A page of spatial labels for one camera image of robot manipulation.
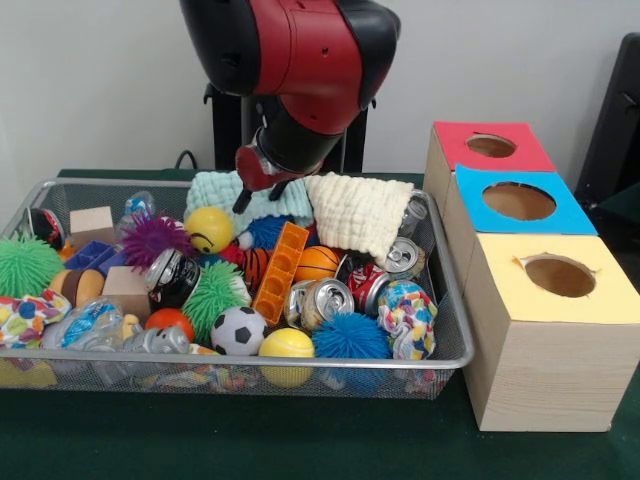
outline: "light blue washcloth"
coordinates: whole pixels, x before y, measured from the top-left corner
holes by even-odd
[[[242,215],[233,213],[242,191],[242,180],[237,172],[202,172],[196,175],[187,195],[185,220],[200,207],[218,207],[224,210],[233,222],[234,238],[244,232],[249,224],[269,215],[280,217],[291,215],[297,225],[308,227],[313,223],[313,210],[303,180],[295,180],[284,190],[276,202],[269,200],[269,190],[253,194],[251,203]]]

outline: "cardboard box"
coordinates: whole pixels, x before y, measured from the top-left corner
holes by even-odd
[[[144,275],[131,267],[111,267],[102,295],[118,303],[123,313],[137,316],[143,325],[151,314]]]
[[[445,211],[457,165],[479,170],[555,172],[526,123],[436,122],[431,130],[424,190]]]
[[[92,241],[115,245],[117,243],[111,207],[73,210],[69,214],[73,244],[76,250]]]
[[[613,255],[594,236],[477,238],[464,298],[479,428],[608,430],[640,359],[640,296]]]
[[[443,222],[462,288],[476,232],[597,235],[562,177],[549,172],[484,171],[459,165]]]

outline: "soccer ball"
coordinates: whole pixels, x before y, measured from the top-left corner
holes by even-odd
[[[267,333],[262,315],[248,307],[235,307],[213,323],[211,344],[220,355],[256,355]]]

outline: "wire basket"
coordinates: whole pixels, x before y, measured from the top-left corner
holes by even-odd
[[[182,218],[187,182],[54,179],[36,186],[3,231],[21,228],[28,207],[52,210],[69,231],[69,212],[110,205],[114,224],[125,201],[151,192],[159,210]],[[420,285],[437,304],[436,349],[427,360],[225,357],[0,350],[0,388],[73,391],[230,393],[314,397],[434,399],[451,375],[473,357],[469,323],[433,198],[424,194],[429,215],[413,240],[428,254]],[[128,372],[117,381],[111,371]],[[275,386],[267,380],[277,379]],[[308,378],[301,386],[300,379]]]

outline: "orange lego brick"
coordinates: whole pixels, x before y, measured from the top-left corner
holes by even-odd
[[[253,302],[270,327],[280,322],[285,296],[293,283],[293,274],[298,268],[302,251],[307,243],[309,231],[287,222],[280,233],[264,279]]]

